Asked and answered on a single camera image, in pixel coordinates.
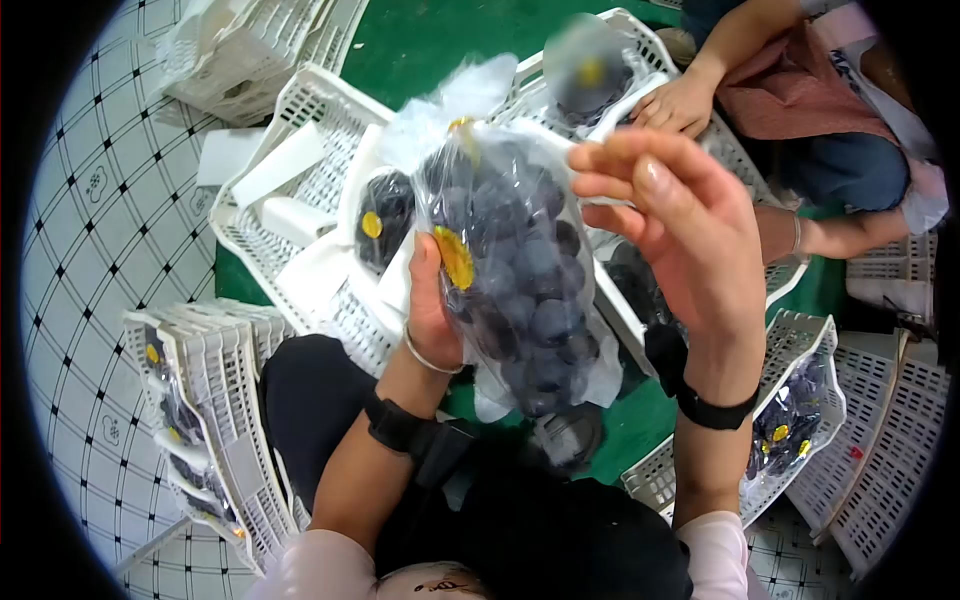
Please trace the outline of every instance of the bagged grape bunch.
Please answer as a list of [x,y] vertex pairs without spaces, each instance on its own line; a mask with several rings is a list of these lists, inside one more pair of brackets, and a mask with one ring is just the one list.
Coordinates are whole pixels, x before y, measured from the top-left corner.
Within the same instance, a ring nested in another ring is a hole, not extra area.
[[516,58],[505,56],[466,67],[432,107],[414,101],[397,121],[435,133],[420,139],[411,176],[417,228],[440,248],[444,300],[466,359],[499,387],[479,391],[537,417],[587,400],[609,404],[621,371],[616,340],[592,307],[592,253],[563,155],[522,128],[491,125],[475,97],[458,101],[471,86],[504,97],[515,70]]

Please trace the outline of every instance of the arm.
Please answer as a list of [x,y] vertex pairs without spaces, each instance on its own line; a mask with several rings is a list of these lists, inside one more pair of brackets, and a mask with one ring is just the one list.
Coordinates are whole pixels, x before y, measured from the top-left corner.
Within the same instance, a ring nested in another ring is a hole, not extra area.
[[[755,206],[763,262],[769,264],[793,251],[794,213],[772,206]],[[857,212],[823,221],[800,217],[799,251],[827,258],[853,258],[910,234],[901,207]]]
[[[410,338],[431,364],[453,369],[463,347],[446,320],[440,294],[440,251],[429,235],[418,234],[410,261]],[[450,376],[426,368],[400,344],[376,385],[389,398],[421,419],[433,419]],[[370,421],[360,413],[326,463],[317,486],[308,529],[326,529],[356,541],[373,555],[376,539],[403,496],[414,464],[368,433]]]
[[[684,379],[705,401],[732,406],[756,390],[763,367],[766,284],[750,195],[690,139],[620,130],[569,157],[578,196],[633,206],[585,206],[588,225],[623,235],[650,263],[670,310],[686,325]],[[673,525],[738,512],[752,420],[716,431],[677,416]]]
[[696,137],[707,126],[721,80],[803,18],[800,0],[747,0],[728,12],[682,77],[640,99],[631,112],[635,125]]

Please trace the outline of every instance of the black pants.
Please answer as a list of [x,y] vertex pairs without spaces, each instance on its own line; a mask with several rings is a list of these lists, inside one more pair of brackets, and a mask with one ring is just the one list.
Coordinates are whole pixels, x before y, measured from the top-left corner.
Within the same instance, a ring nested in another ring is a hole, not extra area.
[[[340,342],[288,340],[261,377],[261,414],[295,493],[308,510],[327,459],[375,381]],[[408,564],[458,561],[497,600],[689,598],[688,550],[669,525],[624,491],[524,468],[480,442],[461,510],[439,490],[410,485],[377,541],[377,574]]]

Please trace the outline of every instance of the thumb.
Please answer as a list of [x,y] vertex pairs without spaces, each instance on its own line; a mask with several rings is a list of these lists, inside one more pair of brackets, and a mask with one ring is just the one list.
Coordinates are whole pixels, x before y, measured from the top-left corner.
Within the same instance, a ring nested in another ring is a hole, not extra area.
[[652,156],[642,156],[634,167],[634,190],[641,200],[638,208],[660,219],[694,258],[712,262],[721,248],[722,224],[670,169]]
[[440,249],[429,233],[414,234],[414,255],[410,258],[410,302],[436,301],[440,297]]

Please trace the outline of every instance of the shoe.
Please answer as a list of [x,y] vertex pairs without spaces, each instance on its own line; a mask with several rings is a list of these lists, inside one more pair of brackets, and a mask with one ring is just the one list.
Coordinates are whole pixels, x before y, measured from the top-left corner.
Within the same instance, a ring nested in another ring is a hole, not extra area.
[[687,68],[697,56],[697,44],[689,31],[679,27],[666,27],[654,32],[663,41],[670,59],[680,68]]

